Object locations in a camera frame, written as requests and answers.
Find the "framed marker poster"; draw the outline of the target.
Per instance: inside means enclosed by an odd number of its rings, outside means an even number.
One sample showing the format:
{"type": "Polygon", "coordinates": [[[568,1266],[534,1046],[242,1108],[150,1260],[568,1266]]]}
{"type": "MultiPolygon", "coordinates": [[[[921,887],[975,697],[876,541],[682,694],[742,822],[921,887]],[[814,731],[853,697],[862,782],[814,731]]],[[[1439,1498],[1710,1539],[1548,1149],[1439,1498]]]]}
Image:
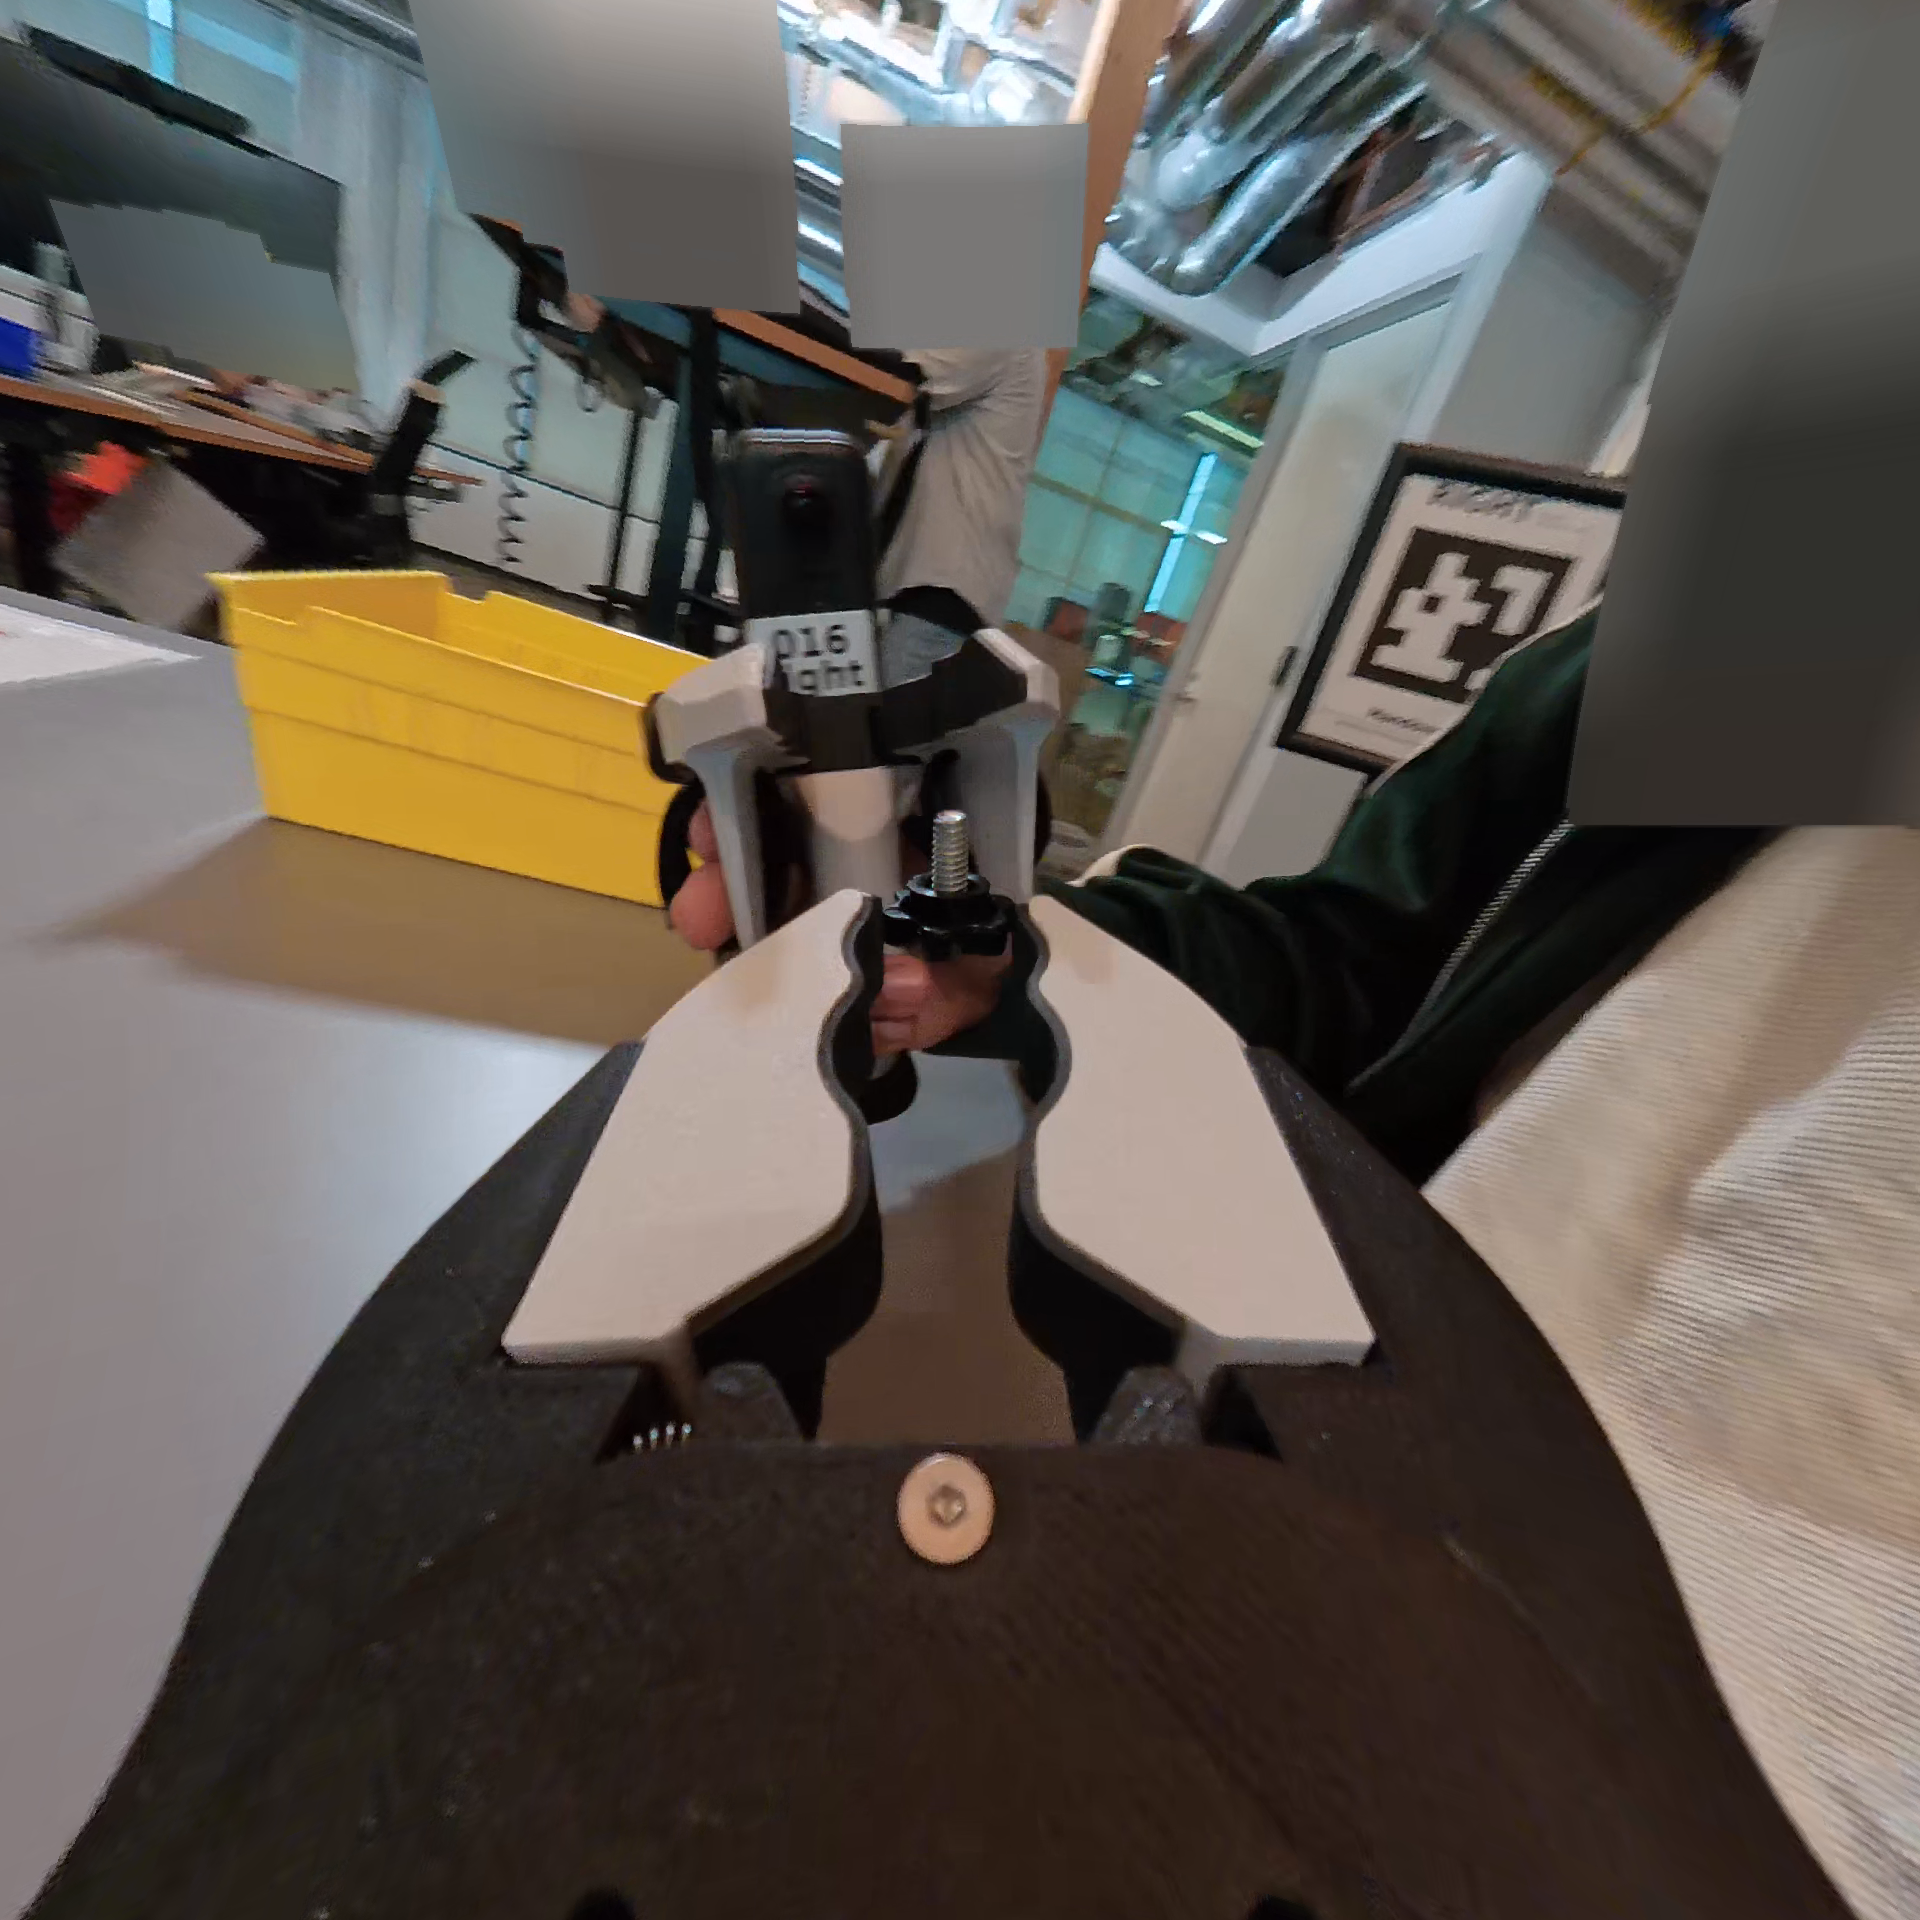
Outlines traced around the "framed marker poster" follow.
{"type": "Polygon", "coordinates": [[[1446,734],[1533,638],[1596,604],[1615,474],[1396,445],[1273,749],[1384,775],[1446,734]]]}

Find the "raised standing desk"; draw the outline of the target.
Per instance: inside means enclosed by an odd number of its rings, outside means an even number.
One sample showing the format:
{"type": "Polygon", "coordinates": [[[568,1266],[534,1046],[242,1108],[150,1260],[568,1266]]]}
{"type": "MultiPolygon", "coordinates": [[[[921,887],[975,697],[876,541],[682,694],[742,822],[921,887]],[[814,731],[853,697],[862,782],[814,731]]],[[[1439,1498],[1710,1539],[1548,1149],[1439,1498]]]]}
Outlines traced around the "raised standing desk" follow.
{"type": "Polygon", "coordinates": [[[558,362],[578,389],[628,416],[605,578],[589,584],[605,625],[628,616],[648,639],[711,652],[737,628],[720,599],[718,463],[727,439],[752,424],[815,424],[870,446],[879,432],[916,439],[927,421],[915,362],[862,357],[827,341],[814,316],[754,312],[699,312],[668,303],[607,308],[593,320],[571,313],[566,257],[531,245],[510,221],[472,215],[470,227],[517,270],[510,354],[510,436],[501,472],[497,562],[520,562],[520,505],[527,498],[543,362],[558,362]],[[648,584],[624,584],[628,536],[636,511],[636,463],[648,424],[674,406],[659,516],[648,584]]]}

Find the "printed paper sheet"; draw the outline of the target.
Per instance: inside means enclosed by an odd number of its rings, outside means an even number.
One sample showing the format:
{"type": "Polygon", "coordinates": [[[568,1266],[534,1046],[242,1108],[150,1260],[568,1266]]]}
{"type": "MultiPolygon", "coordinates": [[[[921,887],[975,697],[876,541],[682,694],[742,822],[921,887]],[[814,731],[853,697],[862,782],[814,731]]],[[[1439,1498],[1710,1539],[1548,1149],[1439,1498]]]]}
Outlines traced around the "printed paper sheet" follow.
{"type": "Polygon", "coordinates": [[[4,690],[178,663],[183,655],[66,616],[4,606],[4,690]]]}

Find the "yellow plastic bin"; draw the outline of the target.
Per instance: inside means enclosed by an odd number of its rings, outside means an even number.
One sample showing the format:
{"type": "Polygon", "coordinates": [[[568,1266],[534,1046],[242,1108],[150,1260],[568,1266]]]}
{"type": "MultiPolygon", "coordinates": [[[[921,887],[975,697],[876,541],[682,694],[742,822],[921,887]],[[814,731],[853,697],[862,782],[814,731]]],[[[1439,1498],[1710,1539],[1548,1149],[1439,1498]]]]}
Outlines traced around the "yellow plastic bin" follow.
{"type": "Polygon", "coordinates": [[[208,584],[268,821],[662,906],[644,713],[702,655],[436,573],[208,584]]]}

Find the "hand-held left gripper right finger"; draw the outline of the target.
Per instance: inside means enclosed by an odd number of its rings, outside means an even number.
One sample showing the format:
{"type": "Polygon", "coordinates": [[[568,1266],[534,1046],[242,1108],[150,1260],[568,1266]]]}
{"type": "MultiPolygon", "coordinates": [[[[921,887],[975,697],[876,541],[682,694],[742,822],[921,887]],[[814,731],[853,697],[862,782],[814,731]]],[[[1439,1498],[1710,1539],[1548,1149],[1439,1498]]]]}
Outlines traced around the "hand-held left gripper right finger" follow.
{"type": "Polygon", "coordinates": [[[1062,1046],[1033,1138],[1043,1242],[1169,1334],[1180,1373],[1365,1362],[1372,1320],[1233,1030],[1055,899],[1028,929],[1062,1046]]]}

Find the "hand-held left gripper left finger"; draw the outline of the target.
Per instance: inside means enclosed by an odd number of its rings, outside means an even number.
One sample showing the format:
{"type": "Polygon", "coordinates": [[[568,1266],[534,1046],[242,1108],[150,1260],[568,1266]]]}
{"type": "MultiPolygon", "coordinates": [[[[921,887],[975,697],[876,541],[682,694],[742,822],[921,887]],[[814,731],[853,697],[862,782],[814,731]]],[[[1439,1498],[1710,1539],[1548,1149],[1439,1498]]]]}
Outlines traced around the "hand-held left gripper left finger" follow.
{"type": "Polygon", "coordinates": [[[829,894],[650,1030],[501,1337],[510,1362],[693,1367],[699,1334],[853,1225],[866,1153],[829,1034],[873,916],[829,894]]]}

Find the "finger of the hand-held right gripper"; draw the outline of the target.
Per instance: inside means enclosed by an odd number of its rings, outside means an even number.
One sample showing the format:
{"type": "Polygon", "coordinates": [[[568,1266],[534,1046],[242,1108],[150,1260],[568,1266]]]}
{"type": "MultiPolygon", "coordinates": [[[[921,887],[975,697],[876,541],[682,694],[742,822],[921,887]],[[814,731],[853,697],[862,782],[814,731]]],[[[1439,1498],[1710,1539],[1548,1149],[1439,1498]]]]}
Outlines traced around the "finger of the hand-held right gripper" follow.
{"type": "Polygon", "coordinates": [[[974,638],[999,679],[986,720],[959,731],[959,806],[969,821],[974,870],[994,894],[1033,903],[1039,861],[1052,839],[1052,803],[1044,794],[1044,749],[1062,720],[1055,670],[999,632],[974,638]]]}
{"type": "Polygon", "coordinates": [[[674,783],[656,852],[659,899],[685,944],[708,957],[754,946],[773,920],[760,788],[778,770],[781,731],[767,697],[769,650],[735,648],[648,708],[650,768],[674,783]]]}

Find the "dark green jacket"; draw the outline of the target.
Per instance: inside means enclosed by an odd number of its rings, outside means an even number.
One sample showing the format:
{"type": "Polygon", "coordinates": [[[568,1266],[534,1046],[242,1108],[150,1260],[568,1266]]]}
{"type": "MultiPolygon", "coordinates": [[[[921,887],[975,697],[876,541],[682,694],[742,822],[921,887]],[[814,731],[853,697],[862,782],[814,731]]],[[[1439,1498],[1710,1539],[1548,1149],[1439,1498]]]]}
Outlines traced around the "dark green jacket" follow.
{"type": "Polygon", "coordinates": [[[1438,745],[1382,778],[1339,852],[1387,909],[1400,1027],[1339,1105],[1427,1186],[1557,1039],[1783,829],[1569,821],[1600,606],[1523,645],[1438,745]]]}

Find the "person's right hand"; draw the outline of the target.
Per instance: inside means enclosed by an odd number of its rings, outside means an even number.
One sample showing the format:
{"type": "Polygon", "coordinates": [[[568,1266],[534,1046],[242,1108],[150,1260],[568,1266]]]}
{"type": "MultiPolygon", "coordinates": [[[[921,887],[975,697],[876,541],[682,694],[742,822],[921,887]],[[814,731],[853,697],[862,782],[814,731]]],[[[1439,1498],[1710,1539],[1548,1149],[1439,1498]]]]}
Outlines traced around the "person's right hand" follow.
{"type": "MultiPolygon", "coordinates": [[[[665,916],[699,954],[718,954],[731,941],[731,906],[718,870],[689,872],[665,916]]],[[[876,1055],[934,1052],[975,1030],[995,1009],[1010,970],[1010,954],[947,965],[888,954],[870,1012],[876,1055]]]]}

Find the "wooden beam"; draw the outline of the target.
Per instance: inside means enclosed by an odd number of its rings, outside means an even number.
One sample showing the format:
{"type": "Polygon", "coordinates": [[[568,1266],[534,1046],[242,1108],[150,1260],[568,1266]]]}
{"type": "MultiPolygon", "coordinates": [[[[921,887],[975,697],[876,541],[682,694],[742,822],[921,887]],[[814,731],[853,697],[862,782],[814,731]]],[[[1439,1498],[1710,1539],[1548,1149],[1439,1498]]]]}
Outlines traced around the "wooden beam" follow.
{"type": "Polygon", "coordinates": [[[1074,313],[1085,312],[1091,290],[1091,269],[1143,123],[1154,70],[1187,3],[1085,3],[1081,9],[1088,34],[1068,105],[1068,120],[1088,131],[1074,313]]]}

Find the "silver air ducts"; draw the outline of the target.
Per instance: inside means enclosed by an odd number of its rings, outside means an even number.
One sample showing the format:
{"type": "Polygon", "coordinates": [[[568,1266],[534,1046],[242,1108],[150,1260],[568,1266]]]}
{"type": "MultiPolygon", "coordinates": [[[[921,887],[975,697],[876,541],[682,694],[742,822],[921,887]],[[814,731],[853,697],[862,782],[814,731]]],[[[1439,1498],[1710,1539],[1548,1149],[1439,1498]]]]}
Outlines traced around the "silver air ducts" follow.
{"type": "Polygon", "coordinates": [[[1176,298],[1257,263],[1427,97],[1482,3],[1194,3],[1154,70],[1105,248],[1176,298]]]}

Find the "cream trousers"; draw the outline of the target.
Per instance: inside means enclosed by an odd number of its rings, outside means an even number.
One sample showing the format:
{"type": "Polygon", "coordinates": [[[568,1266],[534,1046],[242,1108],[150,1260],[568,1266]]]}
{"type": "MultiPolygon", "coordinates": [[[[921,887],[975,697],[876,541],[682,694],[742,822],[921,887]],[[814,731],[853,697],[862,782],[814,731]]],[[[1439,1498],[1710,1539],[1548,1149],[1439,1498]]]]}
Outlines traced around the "cream trousers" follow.
{"type": "Polygon", "coordinates": [[[1845,1908],[1918,1916],[1918,829],[1787,829],[1427,1198],[1596,1411],[1845,1908]]]}

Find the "grey panel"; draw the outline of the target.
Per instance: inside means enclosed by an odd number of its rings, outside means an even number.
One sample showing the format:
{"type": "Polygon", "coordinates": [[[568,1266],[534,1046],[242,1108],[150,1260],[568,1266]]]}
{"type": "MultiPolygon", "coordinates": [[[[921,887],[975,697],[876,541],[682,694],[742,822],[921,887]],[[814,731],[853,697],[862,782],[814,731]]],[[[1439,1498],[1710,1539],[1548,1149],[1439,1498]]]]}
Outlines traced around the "grey panel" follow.
{"type": "Polygon", "coordinates": [[[185,634],[216,599],[213,574],[247,569],[265,536],[174,461],[152,461],[51,548],[66,587],[115,616],[185,634]]]}

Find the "black office chair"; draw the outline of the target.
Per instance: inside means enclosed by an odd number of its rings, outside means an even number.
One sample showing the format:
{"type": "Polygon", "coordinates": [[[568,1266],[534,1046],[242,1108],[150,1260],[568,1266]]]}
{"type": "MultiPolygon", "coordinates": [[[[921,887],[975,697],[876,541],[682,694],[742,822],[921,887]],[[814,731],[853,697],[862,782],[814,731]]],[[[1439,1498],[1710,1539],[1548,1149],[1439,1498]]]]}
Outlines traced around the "black office chair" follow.
{"type": "Polygon", "coordinates": [[[408,501],[420,472],[420,454],[436,436],[444,419],[444,384],[468,372],[472,357],[468,349],[447,349],[424,362],[408,382],[398,416],[373,451],[373,468],[363,476],[363,505],[387,541],[411,536],[408,501]]]}

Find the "black star knob screw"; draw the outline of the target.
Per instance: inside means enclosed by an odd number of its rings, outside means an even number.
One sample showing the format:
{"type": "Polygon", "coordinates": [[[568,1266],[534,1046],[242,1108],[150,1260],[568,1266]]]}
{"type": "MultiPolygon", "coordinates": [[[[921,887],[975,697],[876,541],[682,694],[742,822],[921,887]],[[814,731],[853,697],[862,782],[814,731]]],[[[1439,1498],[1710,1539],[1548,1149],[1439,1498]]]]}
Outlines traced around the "black star knob screw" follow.
{"type": "Polygon", "coordinates": [[[927,870],[886,909],[880,937],[888,952],[923,965],[1010,954],[1013,909],[975,872],[974,825],[959,806],[932,818],[927,870]]]}

